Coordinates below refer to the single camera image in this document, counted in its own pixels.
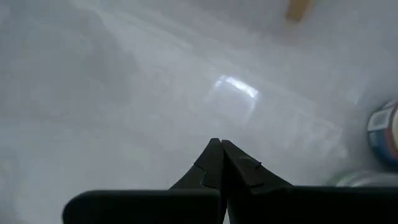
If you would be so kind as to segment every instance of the white surface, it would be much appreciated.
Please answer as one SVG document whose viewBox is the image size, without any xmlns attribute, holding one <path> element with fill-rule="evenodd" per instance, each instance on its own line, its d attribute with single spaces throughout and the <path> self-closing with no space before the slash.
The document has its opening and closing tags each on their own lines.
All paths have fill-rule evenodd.
<svg viewBox="0 0 398 224">
<path fill-rule="evenodd" d="M 4 0 L 0 222 L 61 223 L 91 189 L 166 189 L 212 137 L 285 180 L 378 169 L 398 1 Z"/>
</svg>

